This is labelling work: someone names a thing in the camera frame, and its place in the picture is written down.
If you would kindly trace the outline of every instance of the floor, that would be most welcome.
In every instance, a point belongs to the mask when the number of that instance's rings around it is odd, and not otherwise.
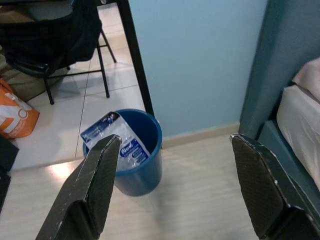
[[[80,160],[12,172],[0,239],[34,240]],[[129,197],[116,187],[100,240],[255,240],[229,135],[162,149],[156,189]]]
[[[40,115],[32,134],[15,141],[20,151],[14,170],[81,159],[83,142],[79,134],[87,127],[109,111],[144,110],[117,5],[100,6],[99,15],[117,60],[116,64],[113,63],[107,47],[101,49],[110,98],[106,98],[101,73],[96,72],[65,77],[53,86],[54,105],[50,105],[46,92],[30,100],[28,103]],[[95,51],[90,61],[77,62],[70,71],[98,69],[100,64]]]

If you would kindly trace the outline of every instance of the white plastic packet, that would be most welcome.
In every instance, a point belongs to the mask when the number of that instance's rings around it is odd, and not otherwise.
[[[82,132],[80,136],[85,145],[91,149],[99,140],[112,134],[118,135],[122,139],[116,166],[117,172],[133,169],[149,157],[150,153],[145,145],[116,112],[109,112]]]

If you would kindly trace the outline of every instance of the orange and white bag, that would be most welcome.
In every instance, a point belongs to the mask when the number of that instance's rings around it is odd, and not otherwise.
[[[39,112],[13,94],[0,78],[0,134],[7,139],[21,138],[32,133]]]

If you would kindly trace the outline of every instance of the trash bin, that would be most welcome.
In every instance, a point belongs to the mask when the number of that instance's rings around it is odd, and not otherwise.
[[[121,109],[120,114],[143,142],[150,156],[139,166],[115,173],[114,185],[124,194],[141,196],[150,193],[159,184],[162,176],[161,143],[162,131],[157,120],[138,109]],[[88,148],[83,144],[83,154]]]

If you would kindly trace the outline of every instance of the light blue wall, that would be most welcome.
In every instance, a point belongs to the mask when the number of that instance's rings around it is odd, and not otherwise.
[[[240,120],[267,0],[130,0],[165,137]]]

